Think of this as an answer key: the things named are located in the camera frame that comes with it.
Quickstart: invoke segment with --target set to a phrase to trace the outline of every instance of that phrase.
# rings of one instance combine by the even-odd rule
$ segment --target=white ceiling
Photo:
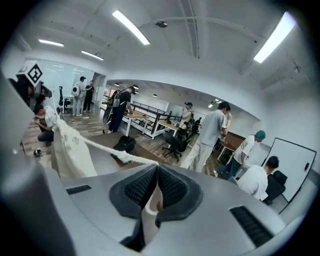
[[[140,27],[151,44],[143,46],[127,32],[112,16],[116,10]],[[316,79],[297,26],[262,64],[253,61],[282,14],[265,0],[52,0],[43,1],[18,33],[32,49],[53,48],[40,44],[41,38],[64,43],[64,48],[55,51],[81,56],[85,50],[103,57],[106,63],[144,51],[218,60],[273,94]],[[155,22],[160,20],[167,21],[168,27],[157,27]],[[300,73],[295,73],[296,65]]]

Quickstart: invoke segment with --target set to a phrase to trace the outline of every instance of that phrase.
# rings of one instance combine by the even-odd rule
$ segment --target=backpack
[[[74,97],[79,97],[79,95],[80,95],[80,86],[78,85],[78,83],[76,83],[74,85],[74,87],[72,88],[72,95]]]

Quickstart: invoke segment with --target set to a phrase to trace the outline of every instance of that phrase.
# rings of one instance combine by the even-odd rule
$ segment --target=black vent grille
[[[272,238],[272,235],[244,206],[232,208],[230,209],[230,212],[256,247],[263,245]]]
[[[91,187],[89,185],[81,185],[81,186],[75,186],[75,187],[71,187],[71,188],[67,188],[66,192],[69,195],[73,195],[73,194],[77,194],[86,190],[90,190]]]

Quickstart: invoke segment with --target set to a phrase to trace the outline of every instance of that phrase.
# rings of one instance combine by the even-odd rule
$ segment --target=black backpack
[[[127,153],[134,150],[136,145],[136,140],[132,137],[122,136],[118,143],[113,147],[114,150],[125,151]],[[114,159],[118,159],[118,157],[114,154],[111,154]]]

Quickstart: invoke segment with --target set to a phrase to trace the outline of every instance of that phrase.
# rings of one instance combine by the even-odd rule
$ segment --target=gray t-shirt
[[[220,136],[222,128],[227,127],[227,121],[224,113],[215,110],[206,115],[202,123],[202,130],[199,136],[201,143],[214,147]]]

